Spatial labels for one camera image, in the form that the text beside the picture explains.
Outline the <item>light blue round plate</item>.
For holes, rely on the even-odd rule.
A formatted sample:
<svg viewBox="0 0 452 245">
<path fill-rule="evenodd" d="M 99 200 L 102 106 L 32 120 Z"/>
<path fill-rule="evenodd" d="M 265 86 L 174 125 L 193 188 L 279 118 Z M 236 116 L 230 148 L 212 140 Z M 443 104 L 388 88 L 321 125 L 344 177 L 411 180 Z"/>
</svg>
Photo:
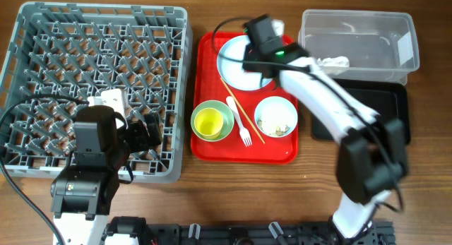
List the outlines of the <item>light blue round plate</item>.
<svg viewBox="0 0 452 245">
<path fill-rule="evenodd" d="M 220 49 L 219 54 L 232 59 L 244 59 L 245 47 L 250 43 L 246 35 L 240 35 L 228 40 Z M 269 78 L 261 80 L 261 74 L 246 72 L 242 64 L 229 61 L 222 57 L 217 58 L 218 72 L 221 78 L 233 88 L 243 91 L 259 90 L 272 82 Z"/>
</svg>

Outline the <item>yellow plastic cup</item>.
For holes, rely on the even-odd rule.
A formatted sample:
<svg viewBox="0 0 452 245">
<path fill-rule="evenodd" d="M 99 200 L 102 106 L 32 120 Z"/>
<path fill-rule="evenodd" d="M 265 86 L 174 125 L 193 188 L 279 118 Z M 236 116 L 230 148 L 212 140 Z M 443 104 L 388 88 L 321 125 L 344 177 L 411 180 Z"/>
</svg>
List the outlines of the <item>yellow plastic cup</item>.
<svg viewBox="0 0 452 245">
<path fill-rule="evenodd" d="M 222 130 L 224 119 L 219 110 L 204 108 L 197 113 L 194 119 L 196 131 L 207 140 L 216 139 Z"/>
</svg>

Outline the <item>green plastic bowl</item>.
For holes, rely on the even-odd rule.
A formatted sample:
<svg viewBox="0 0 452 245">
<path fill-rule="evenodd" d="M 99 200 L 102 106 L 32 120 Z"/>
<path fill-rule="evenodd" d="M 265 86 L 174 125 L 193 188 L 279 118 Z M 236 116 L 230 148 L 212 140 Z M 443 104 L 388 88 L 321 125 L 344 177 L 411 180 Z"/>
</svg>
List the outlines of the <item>green plastic bowl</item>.
<svg viewBox="0 0 452 245">
<path fill-rule="evenodd" d="M 195 116 L 197 115 L 197 113 L 199 111 L 201 111 L 202 109 L 209 108 L 209 107 L 219 110 L 224 119 L 224 124 L 223 124 L 222 130 L 220 132 L 220 135 L 216 139 L 213 139 L 213 140 L 207 140 L 207 139 L 202 138 L 201 135 L 196 131 L 195 126 L 194 126 L 194 119 L 195 119 Z M 208 100 L 208 101 L 200 103 L 194 109 L 194 111 L 191 115 L 191 128 L 192 128 L 193 132 L 196 134 L 196 136 L 198 136 L 200 139 L 202 139 L 204 141 L 208 141 L 208 142 L 221 141 L 222 139 L 226 138 L 230 134 L 233 127 L 234 127 L 234 115 L 233 115 L 231 109 L 224 102 L 221 102 L 218 100 Z"/>
</svg>

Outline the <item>wooden chopstick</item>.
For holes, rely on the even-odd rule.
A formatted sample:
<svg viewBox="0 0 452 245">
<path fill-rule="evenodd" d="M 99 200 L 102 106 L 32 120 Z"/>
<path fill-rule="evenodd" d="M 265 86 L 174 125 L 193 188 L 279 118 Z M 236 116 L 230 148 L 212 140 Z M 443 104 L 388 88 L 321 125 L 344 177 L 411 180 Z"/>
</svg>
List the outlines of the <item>wooden chopstick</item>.
<svg viewBox="0 0 452 245">
<path fill-rule="evenodd" d="M 242 111 L 242 113 L 244 114 L 246 120 L 250 123 L 250 126 L 252 127 L 252 129 L 255 131 L 256 135 L 259 137 L 259 139 L 262 141 L 262 143 L 265 145 L 266 142 L 264 141 L 262 135 L 260 134 L 260 132 L 258 131 L 258 129 L 256 128 L 256 126 L 254 125 L 254 122 L 249 118 L 248 114 L 245 112 L 244 108 L 242 107 L 242 105 L 240 104 L 239 100 L 235 97 L 234 93 L 230 90 L 230 87 L 226 84 L 226 82 L 220 78 L 220 80 L 222 81 L 223 85 L 225 86 L 225 88 L 227 89 L 228 93 L 231 95 L 231 97 L 234 99 L 234 101 L 236 102 L 236 105 L 238 106 L 238 108 L 240 108 L 240 110 Z"/>
</svg>

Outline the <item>white small bowl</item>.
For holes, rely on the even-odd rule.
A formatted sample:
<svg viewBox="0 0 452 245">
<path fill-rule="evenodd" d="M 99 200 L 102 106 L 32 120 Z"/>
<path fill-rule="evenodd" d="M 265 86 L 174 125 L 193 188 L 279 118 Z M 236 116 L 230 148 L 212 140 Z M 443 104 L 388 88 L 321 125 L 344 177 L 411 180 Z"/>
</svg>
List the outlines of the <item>white small bowl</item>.
<svg viewBox="0 0 452 245">
<path fill-rule="evenodd" d="M 285 120 L 290 127 L 290 130 L 284 136 L 281 137 L 269 136 L 271 138 L 283 138 L 285 136 L 288 136 L 296 129 L 298 125 L 297 109 L 291 103 L 291 101 L 285 99 L 284 97 L 270 96 L 261 100 L 257 104 L 254 111 L 254 121 L 257 126 L 258 126 L 257 120 L 262 114 L 276 116 L 282 120 Z"/>
</svg>

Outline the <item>white plastic fork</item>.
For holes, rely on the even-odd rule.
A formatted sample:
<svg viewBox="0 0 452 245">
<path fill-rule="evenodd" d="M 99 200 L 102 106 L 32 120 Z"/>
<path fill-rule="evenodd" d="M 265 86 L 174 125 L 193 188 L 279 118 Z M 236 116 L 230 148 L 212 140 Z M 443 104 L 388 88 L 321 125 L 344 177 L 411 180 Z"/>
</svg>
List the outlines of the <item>white plastic fork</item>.
<svg viewBox="0 0 452 245">
<path fill-rule="evenodd" d="M 239 115 L 239 111 L 238 111 L 237 105 L 234 101 L 234 98 L 232 96 L 226 97 L 226 103 L 227 103 L 228 107 L 232 110 L 234 119 L 237 122 L 237 125 L 239 127 L 240 137 L 241 137 L 244 145 L 246 147 L 251 146 L 252 145 L 251 135 L 249 133 L 249 130 L 243 126 L 243 123 L 242 123 L 241 117 Z"/>
</svg>

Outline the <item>rice and food scraps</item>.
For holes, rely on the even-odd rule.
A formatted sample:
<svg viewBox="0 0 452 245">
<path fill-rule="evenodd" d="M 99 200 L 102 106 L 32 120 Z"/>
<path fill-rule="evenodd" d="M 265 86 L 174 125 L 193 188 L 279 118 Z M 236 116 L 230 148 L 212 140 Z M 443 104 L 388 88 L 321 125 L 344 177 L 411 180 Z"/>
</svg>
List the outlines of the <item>rice and food scraps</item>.
<svg viewBox="0 0 452 245">
<path fill-rule="evenodd" d="M 262 114 L 258 118 L 257 124 L 264 134 L 272 137 L 284 136 L 290 130 L 287 122 L 276 116 Z"/>
</svg>

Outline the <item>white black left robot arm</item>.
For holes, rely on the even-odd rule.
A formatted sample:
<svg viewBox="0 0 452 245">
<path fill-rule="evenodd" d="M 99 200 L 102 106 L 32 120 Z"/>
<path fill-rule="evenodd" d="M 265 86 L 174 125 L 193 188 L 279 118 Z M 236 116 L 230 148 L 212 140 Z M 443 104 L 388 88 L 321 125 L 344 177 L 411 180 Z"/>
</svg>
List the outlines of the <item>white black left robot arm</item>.
<svg viewBox="0 0 452 245">
<path fill-rule="evenodd" d="M 51 185 L 55 244 L 158 244 L 143 217 L 108 218 L 112 199 L 131 170 L 130 154 L 162 142 L 157 114 L 143 121 L 117 121 L 123 116 L 108 106 L 92 106 L 76 115 L 76 148 Z"/>
</svg>

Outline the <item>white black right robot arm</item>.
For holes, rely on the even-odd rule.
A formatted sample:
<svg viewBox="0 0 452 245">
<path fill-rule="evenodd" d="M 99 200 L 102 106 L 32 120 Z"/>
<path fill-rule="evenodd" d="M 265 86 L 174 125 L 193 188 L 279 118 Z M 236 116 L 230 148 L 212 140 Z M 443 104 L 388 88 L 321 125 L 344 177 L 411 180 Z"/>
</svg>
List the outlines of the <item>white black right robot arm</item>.
<svg viewBox="0 0 452 245">
<path fill-rule="evenodd" d="M 297 43 L 285 44 L 262 15 L 244 24 L 250 43 L 243 67 L 273 78 L 327 128 L 339 145 L 336 179 L 343 191 L 332 216 L 337 235 L 354 241 L 369 228 L 378 207 L 385 205 L 408 174 L 405 126 L 385 119 L 356 100 Z"/>
</svg>

